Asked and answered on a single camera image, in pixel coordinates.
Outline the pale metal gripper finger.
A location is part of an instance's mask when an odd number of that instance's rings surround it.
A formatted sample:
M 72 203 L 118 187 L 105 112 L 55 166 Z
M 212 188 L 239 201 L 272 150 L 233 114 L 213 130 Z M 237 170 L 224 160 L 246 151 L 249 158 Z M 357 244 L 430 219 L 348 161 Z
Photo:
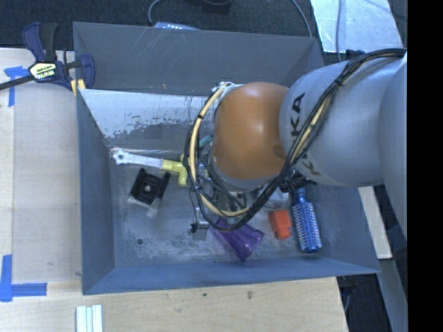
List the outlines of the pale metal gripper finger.
M 194 206 L 194 215 L 188 229 L 188 236 L 194 241 L 205 241 L 210 224 L 199 206 Z

